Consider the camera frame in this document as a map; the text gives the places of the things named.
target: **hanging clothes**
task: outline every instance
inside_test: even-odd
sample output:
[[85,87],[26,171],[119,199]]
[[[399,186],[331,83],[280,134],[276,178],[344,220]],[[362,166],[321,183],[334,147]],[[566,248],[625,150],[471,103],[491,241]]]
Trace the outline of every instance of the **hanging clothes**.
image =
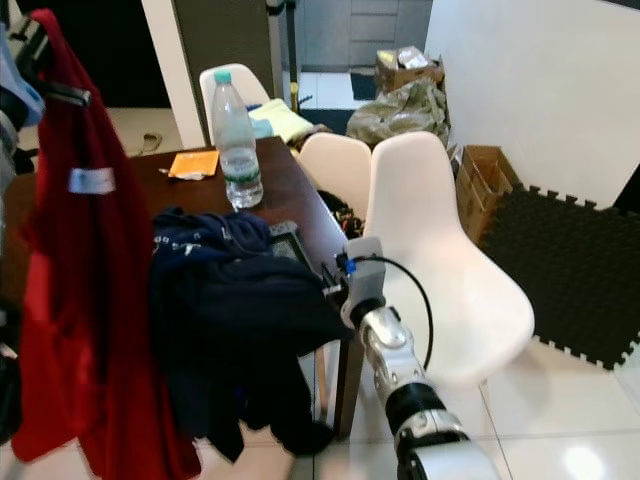
[[306,265],[275,257],[267,224],[248,213],[154,219],[150,304],[155,348],[181,430],[231,461],[239,420],[270,425],[295,455],[324,449],[333,432],[311,413],[298,356],[353,332]]
[[24,228],[32,254],[19,358],[23,423],[13,450],[29,462],[77,437],[104,480],[192,478],[199,461],[176,430],[151,352],[150,215],[100,93],[53,13],[32,18],[52,52],[42,80],[89,90],[92,101],[47,100],[38,129],[36,207]]

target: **plastic water bottle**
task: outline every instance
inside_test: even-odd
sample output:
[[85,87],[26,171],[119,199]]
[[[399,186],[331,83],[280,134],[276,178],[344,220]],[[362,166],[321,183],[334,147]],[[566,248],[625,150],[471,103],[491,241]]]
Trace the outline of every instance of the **plastic water bottle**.
[[251,208],[264,193],[256,156],[256,140],[247,107],[231,85],[231,73],[217,71],[213,94],[213,139],[227,184],[227,198],[235,209]]

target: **orange paper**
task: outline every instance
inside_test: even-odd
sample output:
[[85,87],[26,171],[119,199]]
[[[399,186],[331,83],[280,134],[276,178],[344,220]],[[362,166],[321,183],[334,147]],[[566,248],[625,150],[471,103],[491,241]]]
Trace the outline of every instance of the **orange paper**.
[[173,159],[170,177],[195,178],[210,176],[216,173],[219,153],[217,150],[207,152],[179,153]]

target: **bottle cap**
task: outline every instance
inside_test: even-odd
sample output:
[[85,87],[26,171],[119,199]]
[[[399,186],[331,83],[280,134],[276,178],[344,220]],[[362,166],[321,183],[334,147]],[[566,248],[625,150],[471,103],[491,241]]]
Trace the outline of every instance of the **bottle cap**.
[[231,83],[231,73],[229,70],[218,70],[213,74],[216,83]]

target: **red cloth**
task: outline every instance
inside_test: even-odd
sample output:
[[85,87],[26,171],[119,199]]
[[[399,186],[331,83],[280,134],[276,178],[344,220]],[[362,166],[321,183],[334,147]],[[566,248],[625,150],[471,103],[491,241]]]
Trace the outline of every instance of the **red cloth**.
[[[33,250],[20,346],[24,421],[14,452],[32,461],[78,437],[105,480],[194,477],[198,457],[176,431],[152,358],[149,212],[100,94],[55,17],[37,10],[32,18],[53,51],[43,80],[90,90],[92,103],[47,100],[39,126],[36,208],[24,230]],[[112,168],[116,190],[70,193],[71,169],[83,166]]]

